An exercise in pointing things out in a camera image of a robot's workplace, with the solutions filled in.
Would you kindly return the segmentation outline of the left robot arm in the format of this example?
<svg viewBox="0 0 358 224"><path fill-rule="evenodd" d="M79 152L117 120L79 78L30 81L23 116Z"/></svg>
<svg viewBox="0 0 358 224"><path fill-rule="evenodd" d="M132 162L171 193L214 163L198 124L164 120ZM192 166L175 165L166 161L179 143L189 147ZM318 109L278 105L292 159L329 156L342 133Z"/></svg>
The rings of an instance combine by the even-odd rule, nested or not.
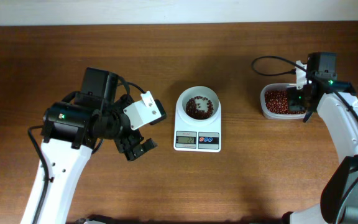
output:
<svg viewBox="0 0 358 224"><path fill-rule="evenodd" d="M22 223L65 223L80 175L105 140L134 161L157 146L139 129L167 117L149 91L130 96L131 83L115 73L88 67L81 89L45 111L38 144L28 135L39 157L35 181Z"/></svg>

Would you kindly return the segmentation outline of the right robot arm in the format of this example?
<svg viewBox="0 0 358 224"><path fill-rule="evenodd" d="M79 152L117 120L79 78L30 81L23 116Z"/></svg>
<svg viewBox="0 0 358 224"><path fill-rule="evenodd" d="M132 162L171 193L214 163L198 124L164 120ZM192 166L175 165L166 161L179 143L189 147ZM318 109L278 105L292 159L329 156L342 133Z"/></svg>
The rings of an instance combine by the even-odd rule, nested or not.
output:
<svg viewBox="0 0 358 224"><path fill-rule="evenodd" d="M283 223L358 223L358 98L351 83L337 79L336 54L315 52L295 64L296 86L287 91L289 111L316 113L333 140L340 165L319 204L283 215Z"/></svg>

